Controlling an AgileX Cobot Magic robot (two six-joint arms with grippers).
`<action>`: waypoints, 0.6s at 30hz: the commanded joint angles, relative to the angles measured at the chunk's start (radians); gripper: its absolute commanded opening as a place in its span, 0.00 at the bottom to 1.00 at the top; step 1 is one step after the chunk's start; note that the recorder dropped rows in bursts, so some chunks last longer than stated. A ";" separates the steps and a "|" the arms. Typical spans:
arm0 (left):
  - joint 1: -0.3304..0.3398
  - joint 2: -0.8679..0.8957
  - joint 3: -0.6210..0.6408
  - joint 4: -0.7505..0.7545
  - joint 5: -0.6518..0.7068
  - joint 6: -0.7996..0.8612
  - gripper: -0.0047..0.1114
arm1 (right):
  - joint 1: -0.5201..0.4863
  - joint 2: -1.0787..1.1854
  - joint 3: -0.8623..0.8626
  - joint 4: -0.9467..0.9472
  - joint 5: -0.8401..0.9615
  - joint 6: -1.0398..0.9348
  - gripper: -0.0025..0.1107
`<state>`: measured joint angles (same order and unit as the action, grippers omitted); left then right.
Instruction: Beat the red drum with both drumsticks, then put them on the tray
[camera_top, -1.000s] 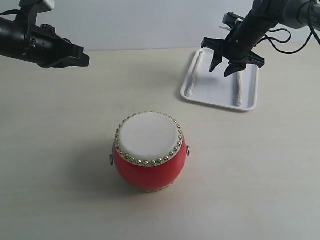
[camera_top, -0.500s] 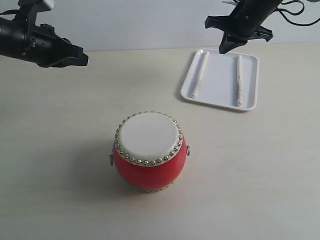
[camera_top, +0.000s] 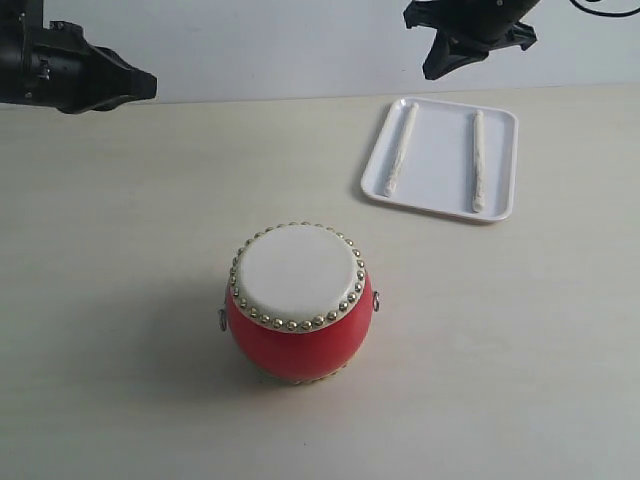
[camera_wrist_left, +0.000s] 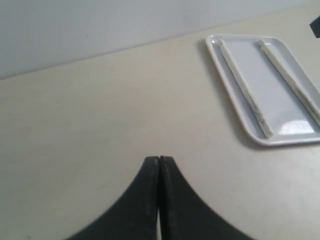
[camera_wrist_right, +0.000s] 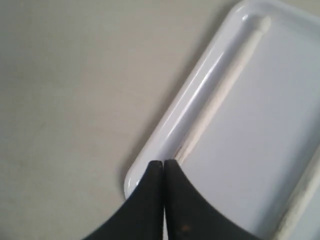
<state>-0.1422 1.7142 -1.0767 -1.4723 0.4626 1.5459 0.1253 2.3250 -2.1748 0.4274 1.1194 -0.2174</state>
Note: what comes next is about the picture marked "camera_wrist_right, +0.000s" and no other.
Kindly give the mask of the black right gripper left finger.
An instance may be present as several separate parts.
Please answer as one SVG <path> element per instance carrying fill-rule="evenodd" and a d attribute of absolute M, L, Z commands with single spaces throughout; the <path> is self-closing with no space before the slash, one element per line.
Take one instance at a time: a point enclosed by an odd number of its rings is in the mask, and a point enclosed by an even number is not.
<path fill-rule="evenodd" d="M 116 211 L 87 240 L 161 240 L 164 225 L 164 168 L 153 160 L 138 185 Z"/>

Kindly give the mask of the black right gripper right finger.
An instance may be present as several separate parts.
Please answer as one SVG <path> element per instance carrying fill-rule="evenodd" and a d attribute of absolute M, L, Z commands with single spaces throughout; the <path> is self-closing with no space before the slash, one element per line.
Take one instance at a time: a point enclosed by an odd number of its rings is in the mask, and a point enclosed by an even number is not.
<path fill-rule="evenodd" d="M 164 209 L 170 240 L 257 240 L 212 207 L 175 159 L 164 162 Z"/>

